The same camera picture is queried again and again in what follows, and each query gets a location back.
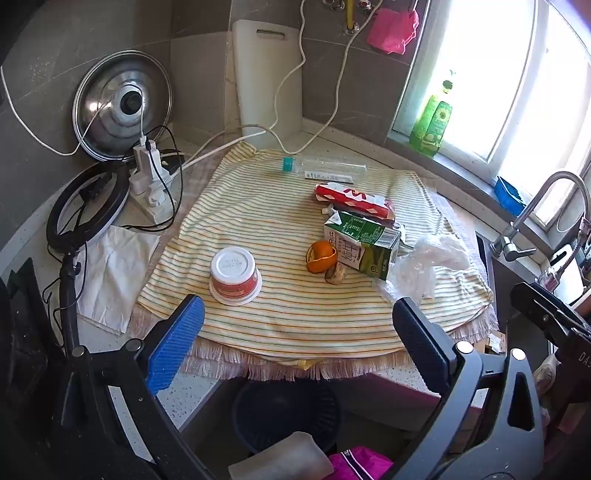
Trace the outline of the red white yogurt cup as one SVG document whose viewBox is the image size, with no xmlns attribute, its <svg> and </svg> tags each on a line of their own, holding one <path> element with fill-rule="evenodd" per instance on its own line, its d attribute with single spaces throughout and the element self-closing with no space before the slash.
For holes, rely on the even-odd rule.
<svg viewBox="0 0 591 480">
<path fill-rule="evenodd" d="M 262 274 L 249 250 L 230 246 L 213 256 L 209 291 L 219 303 L 228 306 L 246 305 L 256 299 L 262 287 Z"/>
</svg>

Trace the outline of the green milk carton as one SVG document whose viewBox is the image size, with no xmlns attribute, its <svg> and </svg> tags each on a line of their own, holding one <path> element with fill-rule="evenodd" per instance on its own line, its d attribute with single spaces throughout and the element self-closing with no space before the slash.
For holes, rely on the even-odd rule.
<svg viewBox="0 0 591 480">
<path fill-rule="evenodd" d="M 344 211 L 335 211 L 324 225 L 325 239 L 339 262 L 369 277 L 387 280 L 401 243 L 401 231 Z"/>
</svg>

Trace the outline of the red white snack box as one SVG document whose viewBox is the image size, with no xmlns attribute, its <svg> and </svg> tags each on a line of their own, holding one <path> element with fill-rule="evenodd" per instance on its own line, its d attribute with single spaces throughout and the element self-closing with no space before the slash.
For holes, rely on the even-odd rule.
<svg viewBox="0 0 591 480">
<path fill-rule="evenodd" d="M 318 201 L 344 205 L 382 220 L 396 219 L 394 203 L 382 196 L 353 189 L 352 186 L 329 182 L 315 186 Z"/>
</svg>

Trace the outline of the clear plastic bottle teal cap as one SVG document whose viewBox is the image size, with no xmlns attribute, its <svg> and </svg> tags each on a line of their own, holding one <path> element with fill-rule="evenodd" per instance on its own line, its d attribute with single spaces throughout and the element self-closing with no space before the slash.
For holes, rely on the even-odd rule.
<svg viewBox="0 0 591 480">
<path fill-rule="evenodd" d="M 332 158 L 284 157 L 281 171 L 297 174 L 307 180 L 355 184 L 367 174 L 367 166 Z"/>
</svg>

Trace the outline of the squeezed toothpaste tube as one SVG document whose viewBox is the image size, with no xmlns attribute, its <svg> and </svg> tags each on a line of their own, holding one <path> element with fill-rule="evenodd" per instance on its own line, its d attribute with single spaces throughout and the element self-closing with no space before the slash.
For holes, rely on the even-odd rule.
<svg viewBox="0 0 591 480">
<path fill-rule="evenodd" d="M 322 215 L 325 215 L 328 217 L 334 215 L 337 212 L 339 212 L 339 209 L 335 208 L 334 205 L 329 205 L 325 208 L 322 208 Z"/>
</svg>

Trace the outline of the blue plastic trash basket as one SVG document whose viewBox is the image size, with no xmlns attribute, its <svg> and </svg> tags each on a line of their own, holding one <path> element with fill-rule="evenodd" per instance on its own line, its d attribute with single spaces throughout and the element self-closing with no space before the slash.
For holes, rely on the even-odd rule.
<svg viewBox="0 0 591 480">
<path fill-rule="evenodd" d="M 252 454 L 296 432 L 310 434 L 328 452 L 343 420 L 341 403 L 329 383 L 311 379 L 249 381 L 231 408 L 235 435 Z"/>
</svg>

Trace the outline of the white power strip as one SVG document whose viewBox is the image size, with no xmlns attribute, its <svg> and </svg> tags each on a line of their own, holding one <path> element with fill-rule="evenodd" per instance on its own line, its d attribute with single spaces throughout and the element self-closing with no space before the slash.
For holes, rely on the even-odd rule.
<svg viewBox="0 0 591 480">
<path fill-rule="evenodd" d="M 153 140 L 133 148 L 136 163 L 131 174 L 130 198 L 155 229 L 168 225 L 176 213 L 177 201 L 172 196 L 172 177 L 164 168 L 160 151 Z"/>
</svg>

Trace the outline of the green dish soap bottle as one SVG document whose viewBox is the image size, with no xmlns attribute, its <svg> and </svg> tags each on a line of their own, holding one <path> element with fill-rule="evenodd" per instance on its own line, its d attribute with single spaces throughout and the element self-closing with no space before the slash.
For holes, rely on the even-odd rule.
<svg viewBox="0 0 591 480">
<path fill-rule="evenodd" d="M 427 101 L 410 135 L 410 144 L 415 150 L 431 157 L 439 152 L 453 112 L 450 103 L 453 87 L 452 80 L 444 80 Z"/>
</svg>

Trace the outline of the steel pot lid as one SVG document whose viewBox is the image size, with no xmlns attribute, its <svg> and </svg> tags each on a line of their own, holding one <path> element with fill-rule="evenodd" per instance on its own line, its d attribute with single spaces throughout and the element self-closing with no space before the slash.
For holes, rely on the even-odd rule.
<svg viewBox="0 0 591 480">
<path fill-rule="evenodd" d="M 169 75 L 154 56 L 123 50 L 99 60 L 80 81 L 71 120 L 82 149 L 97 161 L 129 159 L 142 133 L 155 140 L 172 112 Z"/>
</svg>

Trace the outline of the white cutting board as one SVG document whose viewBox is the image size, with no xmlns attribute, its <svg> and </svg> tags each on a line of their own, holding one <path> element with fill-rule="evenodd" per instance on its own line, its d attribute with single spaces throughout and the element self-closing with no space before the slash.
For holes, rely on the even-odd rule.
<svg viewBox="0 0 591 480">
<path fill-rule="evenodd" d="M 253 20 L 232 25 L 235 80 L 242 135 L 257 149 L 276 149 L 301 131 L 301 51 L 298 30 Z"/>
</svg>

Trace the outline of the pink cloth on wall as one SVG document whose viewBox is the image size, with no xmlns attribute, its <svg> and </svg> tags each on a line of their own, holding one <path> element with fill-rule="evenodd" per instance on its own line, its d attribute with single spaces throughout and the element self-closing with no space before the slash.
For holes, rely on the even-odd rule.
<svg viewBox="0 0 591 480">
<path fill-rule="evenodd" d="M 417 36 L 420 17 L 416 10 L 380 8 L 370 27 L 367 43 L 386 54 L 404 55 Z"/>
</svg>

